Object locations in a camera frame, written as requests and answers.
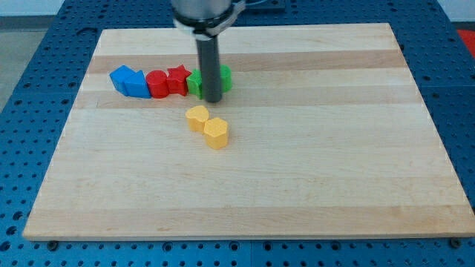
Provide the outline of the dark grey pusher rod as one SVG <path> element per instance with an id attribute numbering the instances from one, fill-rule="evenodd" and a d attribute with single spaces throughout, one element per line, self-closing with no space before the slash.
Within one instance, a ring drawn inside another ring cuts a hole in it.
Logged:
<path id="1" fill-rule="evenodd" d="M 202 96 L 210 103 L 222 99 L 222 82 L 220 77 L 220 54 L 218 38 L 196 41 L 198 62 L 202 79 Z"/>

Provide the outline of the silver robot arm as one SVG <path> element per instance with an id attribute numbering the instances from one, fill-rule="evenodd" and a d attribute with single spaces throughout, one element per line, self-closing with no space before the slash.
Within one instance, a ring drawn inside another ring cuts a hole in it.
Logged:
<path id="1" fill-rule="evenodd" d="M 218 36 L 246 9 L 246 1 L 171 0 L 171 7 L 175 27 L 196 40 L 203 98 L 207 102 L 219 102 L 223 97 L 223 83 Z"/>

